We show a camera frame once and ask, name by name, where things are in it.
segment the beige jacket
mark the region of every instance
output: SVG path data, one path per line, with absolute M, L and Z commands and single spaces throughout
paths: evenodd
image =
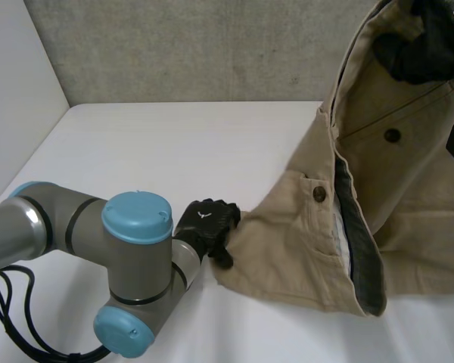
M 222 285 L 357 315 L 387 295 L 454 293 L 454 83 L 397 82 L 371 52 L 382 33 L 421 33 L 404 7 L 363 21 L 286 171 L 232 233 Z

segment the light blue joint cap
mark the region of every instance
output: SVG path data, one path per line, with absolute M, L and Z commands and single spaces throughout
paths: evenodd
M 143 321 L 113 306 L 99 309 L 94 332 L 103 346 L 124 358 L 138 358 L 154 342 L 153 332 Z
M 27 183 L 22 184 L 20 187 L 15 188 L 14 191 L 10 193 L 8 196 L 9 198 L 16 197 L 18 194 L 22 193 L 23 190 L 26 188 L 32 186 L 32 185 L 38 185 L 38 184 L 44 184 L 44 185 L 56 185 L 54 183 L 49 183 L 48 181 L 28 181 Z
M 157 244 L 173 231 L 170 204 L 146 191 L 130 191 L 111 198 L 101 217 L 109 233 L 131 244 Z

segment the white table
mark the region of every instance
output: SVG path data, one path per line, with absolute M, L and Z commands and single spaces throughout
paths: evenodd
M 177 221 L 205 197 L 250 209 L 261 201 L 309 128 L 318 103 L 92 104 L 74 107 L 2 198 L 45 180 L 102 198 L 163 195 Z M 62 252 L 24 262 L 36 273 L 33 318 L 62 352 L 98 346 L 92 320 L 108 297 L 106 271 Z M 12 317 L 25 332 L 23 288 L 14 278 Z M 0 324 L 0 362 L 29 359 Z M 128 361 L 118 355 L 104 362 Z M 134 361 L 454 362 L 454 296 L 399 298 L 383 318 L 323 314 L 233 293 L 204 263 L 155 344 Z

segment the black glove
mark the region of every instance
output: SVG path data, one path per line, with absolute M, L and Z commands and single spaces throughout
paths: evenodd
M 225 249 L 227 235 L 241 221 L 236 204 L 206 199 L 190 203 L 178 223 L 174 238 L 188 242 L 202 259 L 208 253 L 221 268 L 234 265 Z
M 413 42 L 377 37 L 376 58 L 394 79 L 413 85 L 454 79 L 454 0 L 415 0 L 412 14 L 422 18 L 424 32 Z

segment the white wall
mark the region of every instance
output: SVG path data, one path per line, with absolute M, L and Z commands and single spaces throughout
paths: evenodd
M 22 0 L 0 0 L 0 194 L 69 108 Z

